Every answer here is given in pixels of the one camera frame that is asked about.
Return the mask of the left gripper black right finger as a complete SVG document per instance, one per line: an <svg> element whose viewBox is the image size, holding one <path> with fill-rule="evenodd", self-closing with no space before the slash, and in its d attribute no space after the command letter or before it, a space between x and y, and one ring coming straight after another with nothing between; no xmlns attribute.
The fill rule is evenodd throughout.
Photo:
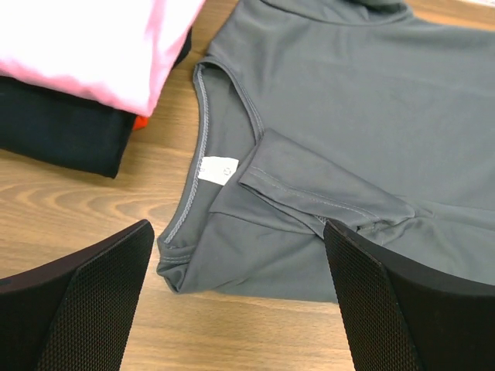
<svg viewBox="0 0 495 371"><path fill-rule="evenodd" d="M437 271L335 220L326 256L356 370L492 370L494 287Z"/></svg>

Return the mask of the dark grey t-shirt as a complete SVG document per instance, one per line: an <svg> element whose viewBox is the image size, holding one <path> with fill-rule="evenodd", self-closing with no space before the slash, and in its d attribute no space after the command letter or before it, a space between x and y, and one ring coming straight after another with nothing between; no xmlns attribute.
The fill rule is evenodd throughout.
<svg viewBox="0 0 495 371"><path fill-rule="evenodd" d="M170 289L334 301L337 220L494 282L494 34L402 1L240 1L193 73L200 126L159 236Z"/></svg>

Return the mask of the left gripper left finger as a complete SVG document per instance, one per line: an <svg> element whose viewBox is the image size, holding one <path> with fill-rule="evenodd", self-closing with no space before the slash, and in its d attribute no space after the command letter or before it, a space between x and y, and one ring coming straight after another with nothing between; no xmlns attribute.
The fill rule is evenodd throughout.
<svg viewBox="0 0 495 371"><path fill-rule="evenodd" d="M1 280L3 370L118 370L154 244L141 220Z"/></svg>

